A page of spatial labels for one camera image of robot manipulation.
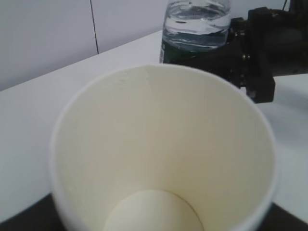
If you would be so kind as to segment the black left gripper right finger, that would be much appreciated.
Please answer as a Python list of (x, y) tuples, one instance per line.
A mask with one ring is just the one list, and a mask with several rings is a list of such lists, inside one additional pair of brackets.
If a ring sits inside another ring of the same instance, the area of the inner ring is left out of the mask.
[(257, 231), (308, 231), (308, 224), (272, 204)]

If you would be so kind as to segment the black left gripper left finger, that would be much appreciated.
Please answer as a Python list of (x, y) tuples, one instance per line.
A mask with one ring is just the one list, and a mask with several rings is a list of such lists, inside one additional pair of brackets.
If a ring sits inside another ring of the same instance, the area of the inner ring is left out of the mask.
[(63, 225), (49, 194), (23, 212), (0, 224), (2, 231), (61, 231)]

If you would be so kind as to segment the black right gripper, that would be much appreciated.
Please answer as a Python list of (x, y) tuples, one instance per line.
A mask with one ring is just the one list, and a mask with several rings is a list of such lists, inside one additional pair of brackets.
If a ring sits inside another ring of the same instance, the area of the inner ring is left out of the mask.
[(255, 103), (273, 101), (274, 77), (308, 72), (308, 9), (290, 7), (288, 11), (260, 7), (249, 10), (246, 20), (234, 18), (233, 35), (243, 39), (207, 51), (181, 54), (170, 59), (215, 74), (230, 83), (241, 83)]

